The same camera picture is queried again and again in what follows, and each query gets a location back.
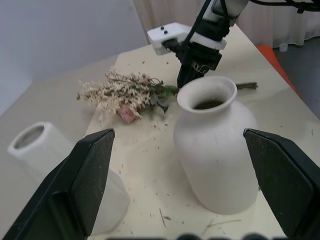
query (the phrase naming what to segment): vase opening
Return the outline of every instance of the vase opening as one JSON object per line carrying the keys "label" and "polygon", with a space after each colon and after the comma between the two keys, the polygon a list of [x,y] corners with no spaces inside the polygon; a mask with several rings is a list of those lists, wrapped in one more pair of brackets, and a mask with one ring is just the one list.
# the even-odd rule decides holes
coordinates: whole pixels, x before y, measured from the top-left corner
{"label": "vase opening", "polygon": [[177,101],[186,111],[212,113],[227,108],[237,95],[236,84],[224,76],[206,76],[186,84]]}
{"label": "vase opening", "polygon": [[37,140],[43,131],[45,130],[45,127],[43,125],[35,126],[32,129],[30,129],[28,132],[25,132],[14,144],[15,149],[22,149],[31,143],[33,143],[35,140]]}

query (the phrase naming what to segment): white wall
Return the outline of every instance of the white wall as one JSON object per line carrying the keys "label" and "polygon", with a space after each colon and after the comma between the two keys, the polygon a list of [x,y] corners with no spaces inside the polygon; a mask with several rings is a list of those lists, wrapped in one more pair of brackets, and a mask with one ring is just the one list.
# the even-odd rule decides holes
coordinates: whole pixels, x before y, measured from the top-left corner
{"label": "white wall", "polygon": [[145,45],[132,0],[2,0],[0,115],[31,81]]}
{"label": "white wall", "polygon": [[24,93],[31,82],[31,76],[0,45],[0,116]]}

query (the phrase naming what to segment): white cylindrical vase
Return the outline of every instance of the white cylindrical vase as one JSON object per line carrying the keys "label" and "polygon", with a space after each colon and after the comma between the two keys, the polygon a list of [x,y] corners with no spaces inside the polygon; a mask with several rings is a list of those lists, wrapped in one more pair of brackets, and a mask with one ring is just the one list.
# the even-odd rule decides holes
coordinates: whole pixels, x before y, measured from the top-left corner
{"label": "white cylindrical vase", "polygon": [[256,200],[258,181],[245,128],[257,129],[252,112],[235,100],[237,86],[224,76],[186,84],[177,101],[184,109],[173,141],[198,200],[218,214],[236,214]]}
{"label": "white cylindrical vase", "polygon": [[[20,161],[24,170],[40,185],[73,147],[74,144],[52,123],[38,122],[20,132],[9,145],[8,152]],[[92,235],[115,228],[125,216],[129,203],[130,197],[121,178],[109,170]]]}

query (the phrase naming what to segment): beige table surface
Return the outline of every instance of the beige table surface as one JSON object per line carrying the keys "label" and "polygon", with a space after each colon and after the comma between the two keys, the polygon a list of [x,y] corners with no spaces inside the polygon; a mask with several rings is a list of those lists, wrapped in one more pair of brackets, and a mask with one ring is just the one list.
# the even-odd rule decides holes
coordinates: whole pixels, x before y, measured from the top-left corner
{"label": "beige table surface", "polygon": [[[287,83],[260,54],[255,46],[234,26],[226,38],[226,48],[215,72],[236,83],[256,81],[257,90],[241,91],[237,99],[248,106],[260,129],[293,140],[317,165],[320,165],[320,122]],[[123,73],[146,72],[165,84],[175,84],[180,63],[170,53],[156,56],[146,46],[119,55],[115,67]],[[235,215],[218,215],[204,208],[196,199],[173,145],[173,128],[181,109],[174,101],[164,115],[144,115],[131,125],[118,116],[99,121],[97,108],[87,134],[105,128],[115,129],[110,169],[118,173],[131,198],[123,221],[107,237],[164,237],[175,239],[182,233],[194,233],[203,239],[227,236],[240,239],[248,232],[267,237],[283,232],[263,194],[248,210]],[[165,219],[164,226],[160,211]],[[224,224],[205,231],[209,223]]]}

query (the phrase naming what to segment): gray floor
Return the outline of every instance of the gray floor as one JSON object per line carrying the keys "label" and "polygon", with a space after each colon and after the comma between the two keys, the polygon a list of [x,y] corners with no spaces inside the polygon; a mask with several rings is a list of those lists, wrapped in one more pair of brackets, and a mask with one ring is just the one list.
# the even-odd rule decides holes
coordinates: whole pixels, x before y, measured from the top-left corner
{"label": "gray floor", "polygon": [[320,119],[320,37],[303,46],[289,45],[286,52],[274,49],[275,55],[302,100]]}

